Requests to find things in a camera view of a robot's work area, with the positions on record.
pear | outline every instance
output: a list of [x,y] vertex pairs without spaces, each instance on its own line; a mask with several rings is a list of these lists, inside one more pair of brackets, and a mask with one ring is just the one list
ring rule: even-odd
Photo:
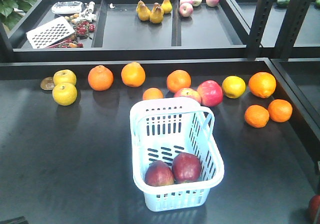
[[151,23],[161,23],[162,20],[164,19],[164,18],[163,18],[164,15],[163,15],[162,11],[163,11],[163,10],[162,10],[162,8],[161,8],[160,5],[157,6],[157,7],[155,8],[155,10],[152,10],[152,11],[151,11],[151,14],[150,14],[150,18],[149,18],[150,22],[151,22]]
[[172,4],[171,4],[170,0],[163,0],[161,7],[162,7],[164,13],[170,13],[172,10]]
[[154,3],[154,5],[153,5],[153,8],[152,8],[152,10],[151,10],[151,12],[153,11],[155,11],[155,9],[157,8],[157,7],[160,7],[160,9],[161,9],[161,13],[162,13],[162,15],[164,15],[164,13],[165,13],[165,11],[163,10],[163,8],[161,7],[161,5],[159,4],[159,3]]
[[147,21],[150,18],[151,11],[145,4],[140,4],[138,17],[141,21]]
[[138,4],[136,5],[136,12],[139,13],[139,8],[141,4],[145,4],[142,0],[139,0]]

black tray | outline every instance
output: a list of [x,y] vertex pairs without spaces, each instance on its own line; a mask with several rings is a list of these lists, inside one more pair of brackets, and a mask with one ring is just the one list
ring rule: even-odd
[[[220,0],[217,7],[208,7],[203,0],[194,8],[192,17],[178,13],[179,0],[171,0],[173,10],[161,24],[142,22],[136,13],[139,0],[78,0],[94,1],[98,20],[93,40],[84,39],[84,48],[77,50],[32,49],[25,32],[57,17],[51,6],[57,1],[39,0],[10,33],[17,61],[75,61],[125,59],[178,59],[243,57],[248,28],[231,4]],[[149,8],[154,2],[143,0]]]
[[[0,65],[0,213],[3,220],[25,216],[29,223],[308,224],[306,209],[317,191],[319,129],[268,59],[139,61],[147,79],[126,87],[126,61],[3,63]],[[112,87],[92,91],[89,70],[104,64],[114,73]],[[78,98],[58,106],[42,78],[69,68],[78,78]],[[166,76],[184,69],[192,87],[239,75],[246,83],[258,71],[277,79],[272,97],[249,89],[239,99],[224,98],[212,108],[214,138],[225,165],[222,182],[198,208],[153,213],[132,178],[129,111],[149,87],[166,88]],[[244,121],[252,104],[267,107],[275,98],[293,105],[289,122],[269,121],[256,129]]]
[[[236,9],[239,11],[241,16],[244,18],[247,26],[251,27],[253,17],[255,14],[257,0],[231,1],[234,3]],[[308,8],[308,12],[305,16],[303,25],[294,44],[296,48],[292,52],[292,56],[315,56],[316,54],[313,54],[312,50],[320,46],[320,31],[319,29],[315,28],[317,27],[317,24],[320,22],[320,9],[315,7],[314,1],[315,0],[313,0],[313,2],[310,4]],[[286,14],[286,8],[277,7],[277,4],[275,2],[276,0],[274,0],[274,4],[269,14],[267,25],[265,27],[261,41],[261,45],[264,48],[266,48],[265,50],[268,51],[271,50],[270,48],[275,46],[282,21]],[[310,49],[310,51],[307,54],[303,53],[306,51],[306,48],[304,47]]]
[[272,62],[320,127],[320,59],[273,59]]

white plastic basket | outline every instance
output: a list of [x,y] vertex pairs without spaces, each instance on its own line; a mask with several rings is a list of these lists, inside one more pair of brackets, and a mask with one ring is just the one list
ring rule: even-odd
[[[187,97],[145,100],[130,111],[133,180],[143,191],[146,206],[154,212],[197,207],[205,203],[210,188],[224,177],[224,163],[212,135],[214,114]],[[144,182],[150,163],[169,166],[180,152],[201,161],[199,181],[152,187]]]

tangerine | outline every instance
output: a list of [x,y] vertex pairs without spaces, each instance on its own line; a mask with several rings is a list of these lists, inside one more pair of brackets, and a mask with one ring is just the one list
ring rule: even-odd
[[88,83],[95,91],[105,91],[111,87],[114,82],[114,75],[110,69],[103,65],[92,68],[88,75]]
[[276,89],[275,77],[267,72],[254,74],[248,82],[251,93],[260,98],[269,98]]
[[142,96],[143,100],[159,99],[159,98],[164,98],[164,94],[158,88],[149,88],[144,92]]
[[269,121],[269,112],[260,105],[251,105],[246,109],[244,119],[255,128],[263,128]]
[[176,93],[182,88],[190,88],[191,77],[188,72],[177,69],[168,75],[166,79],[166,86],[172,93]]
[[132,62],[122,68],[121,78],[126,86],[136,88],[145,82],[146,73],[138,62]]
[[275,99],[268,106],[270,118],[278,123],[288,121],[292,115],[291,104],[283,99]]

grater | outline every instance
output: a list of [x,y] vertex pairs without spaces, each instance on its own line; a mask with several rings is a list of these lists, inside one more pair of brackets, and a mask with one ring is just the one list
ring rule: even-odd
[[32,48],[46,48],[75,32],[64,17],[55,18],[26,33]]

